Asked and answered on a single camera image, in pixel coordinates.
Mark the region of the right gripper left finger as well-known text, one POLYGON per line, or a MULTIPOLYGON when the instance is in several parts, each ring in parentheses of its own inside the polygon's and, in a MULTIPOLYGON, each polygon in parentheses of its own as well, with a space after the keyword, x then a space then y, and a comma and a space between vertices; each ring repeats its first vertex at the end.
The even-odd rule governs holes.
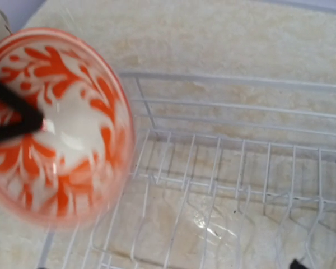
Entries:
POLYGON ((44 120, 43 113, 3 82, 0 82, 0 101, 21 116, 20 122, 0 126, 0 142, 29 135, 41 129, 44 120))

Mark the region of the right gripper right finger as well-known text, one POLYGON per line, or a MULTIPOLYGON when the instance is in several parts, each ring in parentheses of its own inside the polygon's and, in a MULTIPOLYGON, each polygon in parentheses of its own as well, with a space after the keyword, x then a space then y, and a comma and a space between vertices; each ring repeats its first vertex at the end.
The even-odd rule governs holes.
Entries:
POLYGON ((298 260, 294 259, 290 263, 289 269, 307 269, 307 267, 303 265, 301 262, 299 262, 298 260))

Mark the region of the white red patterned bowl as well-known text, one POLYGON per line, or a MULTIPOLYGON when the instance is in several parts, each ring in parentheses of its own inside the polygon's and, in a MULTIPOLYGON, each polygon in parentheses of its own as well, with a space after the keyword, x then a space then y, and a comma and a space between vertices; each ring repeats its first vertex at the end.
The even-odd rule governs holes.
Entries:
POLYGON ((34 27, 0 41, 0 82, 41 110, 38 131, 0 142, 0 205, 40 226, 92 222, 115 206, 133 162, 133 116, 90 45, 34 27))

